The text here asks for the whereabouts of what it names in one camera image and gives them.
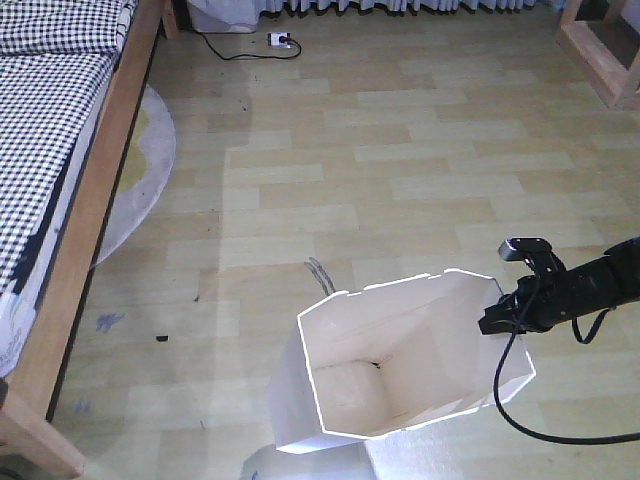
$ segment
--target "round rug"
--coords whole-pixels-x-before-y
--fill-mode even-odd
[[[96,264],[122,245],[147,216],[167,184],[175,157],[171,114],[147,85]]]

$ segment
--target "white paper bag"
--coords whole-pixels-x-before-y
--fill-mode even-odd
[[[278,450],[347,445],[492,404],[508,335],[482,335],[478,320],[501,294],[493,278],[450,269],[337,292],[300,313],[269,385]],[[518,337],[500,398],[534,376]]]

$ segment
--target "power strip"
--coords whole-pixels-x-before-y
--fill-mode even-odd
[[[290,38],[291,34],[288,32],[270,32],[267,34],[267,45],[273,48],[291,48]]]

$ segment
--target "wooden floor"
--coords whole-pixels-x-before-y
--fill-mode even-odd
[[[557,21],[544,5],[350,10],[210,37],[226,55],[267,53],[265,33],[289,31],[304,47],[291,62],[161,40],[149,83],[175,120],[175,170],[95,273],[54,421],[87,455],[83,478],[375,478],[362,447],[273,451],[265,388],[296,314],[323,297],[307,257],[339,289],[455,266],[511,291],[528,271],[500,260],[504,238],[542,236],[572,267],[637,236],[640,115],[603,107],[555,44]],[[104,313],[125,316],[102,333]],[[640,308],[609,317],[592,346],[568,324],[527,335],[538,376],[510,404],[518,419],[640,430]],[[427,429],[405,452],[421,473],[378,465],[379,478],[640,477],[638,444],[546,444],[494,408]]]

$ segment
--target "wooden stand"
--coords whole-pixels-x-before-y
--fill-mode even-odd
[[[630,40],[629,27],[621,18],[627,0],[612,0],[602,21],[577,21],[581,0],[569,0],[562,14],[557,32],[558,43],[579,63],[589,77],[593,88],[609,108],[640,108],[640,54]],[[596,32],[608,32],[611,39],[606,45]],[[613,51],[618,47],[634,50],[625,66]]]
[[[83,471],[83,455],[45,416],[109,209],[161,19],[167,37],[177,36],[171,0],[140,0],[119,68],[105,97],[38,316],[18,366],[6,379],[0,379],[0,455],[19,454],[56,477],[75,478]]]

